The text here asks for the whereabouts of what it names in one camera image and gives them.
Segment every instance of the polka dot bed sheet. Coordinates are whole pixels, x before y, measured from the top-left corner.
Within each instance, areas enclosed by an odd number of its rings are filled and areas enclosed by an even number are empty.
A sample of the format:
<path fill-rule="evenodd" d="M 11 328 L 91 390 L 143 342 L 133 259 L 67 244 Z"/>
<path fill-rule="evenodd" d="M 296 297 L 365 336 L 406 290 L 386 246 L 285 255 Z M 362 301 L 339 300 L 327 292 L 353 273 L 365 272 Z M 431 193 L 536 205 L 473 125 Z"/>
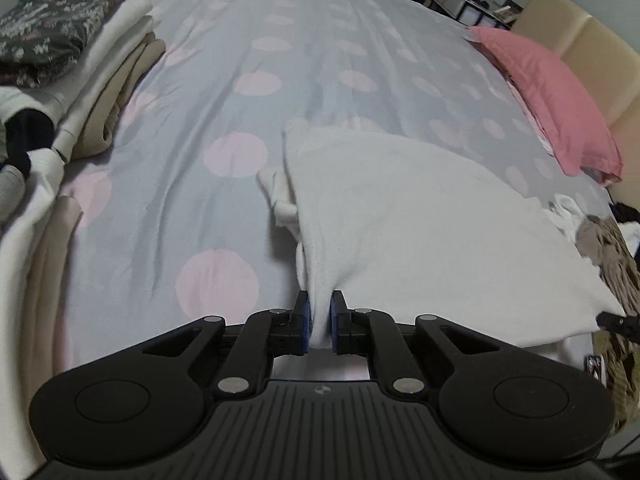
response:
<path fill-rule="evenodd" d="M 255 177 L 282 163 L 292 118 L 432 142 L 525 197 L 607 211 L 605 190 L 545 151 L 466 28 L 415 2 L 153 1 L 167 53 L 113 149 L 72 162 L 62 186 L 84 211 L 56 326 L 62 369 L 207 314 L 235 324 L 293 304 L 296 245 Z"/>

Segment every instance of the ridged black surface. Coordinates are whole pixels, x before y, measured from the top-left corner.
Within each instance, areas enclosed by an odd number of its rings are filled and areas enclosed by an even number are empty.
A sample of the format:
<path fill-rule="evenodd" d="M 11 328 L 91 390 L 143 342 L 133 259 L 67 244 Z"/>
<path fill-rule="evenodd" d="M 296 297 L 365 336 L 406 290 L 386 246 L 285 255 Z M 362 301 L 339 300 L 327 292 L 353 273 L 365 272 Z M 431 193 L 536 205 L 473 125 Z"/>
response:
<path fill-rule="evenodd" d="M 487 429 L 491 438 L 491 429 Z M 248 400 L 219 405 L 198 436 L 155 462 L 82 470 L 50 462 L 38 480 L 600 480 L 586 463 L 521 472 L 453 444 L 423 404 L 399 402 L 376 383 L 270 381 Z"/>

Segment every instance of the pile of clothes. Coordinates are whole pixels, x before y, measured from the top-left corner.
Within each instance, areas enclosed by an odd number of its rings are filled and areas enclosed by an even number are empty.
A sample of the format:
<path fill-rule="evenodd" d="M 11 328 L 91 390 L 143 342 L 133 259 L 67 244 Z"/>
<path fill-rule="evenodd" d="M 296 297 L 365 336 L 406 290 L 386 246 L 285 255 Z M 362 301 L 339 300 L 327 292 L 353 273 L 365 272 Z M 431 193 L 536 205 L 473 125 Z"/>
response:
<path fill-rule="evenodd" d="M 34 150 L 64 163 L 108 148 L 122 107 L 165 50 L 151 0 L 19 0 L 0 18 L 0 223 Z"/>
<path fill-rule="evenodd" d="M 640 212 L 610 205 L 612 217 L 585 215 L 571 197 L 556 195 L 546 210 L 564 237 L 607 284 L 628 316 L 640 315 Z M 640 418 L 640 345 L 611 332 L 593 334 L 594 354 L 604 358 L 607 389 L 615 406 L 613 431 Z"/>

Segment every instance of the headboard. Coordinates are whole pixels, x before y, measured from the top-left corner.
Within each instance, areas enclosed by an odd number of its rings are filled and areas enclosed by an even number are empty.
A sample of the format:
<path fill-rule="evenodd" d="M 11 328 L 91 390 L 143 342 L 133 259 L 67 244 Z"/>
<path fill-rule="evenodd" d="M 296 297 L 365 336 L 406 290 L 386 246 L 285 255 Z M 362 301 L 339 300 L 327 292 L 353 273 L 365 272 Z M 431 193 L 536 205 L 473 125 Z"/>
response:
<path fill-rule="evenodd" d="M 531 0 L 511 30 L 558 54 L 578 76 L 625 161 L 611 196 L 640 210 L 640 55 L 569 0 Z"/>

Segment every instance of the pillowcase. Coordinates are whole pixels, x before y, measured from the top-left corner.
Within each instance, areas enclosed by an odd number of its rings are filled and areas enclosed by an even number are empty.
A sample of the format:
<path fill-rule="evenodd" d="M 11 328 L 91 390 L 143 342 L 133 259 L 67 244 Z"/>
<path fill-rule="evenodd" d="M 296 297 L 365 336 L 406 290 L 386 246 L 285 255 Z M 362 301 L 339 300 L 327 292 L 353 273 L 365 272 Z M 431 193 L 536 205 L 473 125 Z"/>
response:
<path fill-rule="evenodd" d="M 603 180 L 619 181 L 624 164 L 607 121 L 562 59 L 508 30 L 470 30 L 522 94 L 562 170 L 574 176 L 581 168 L 594 168 L 602 172 Z"/>

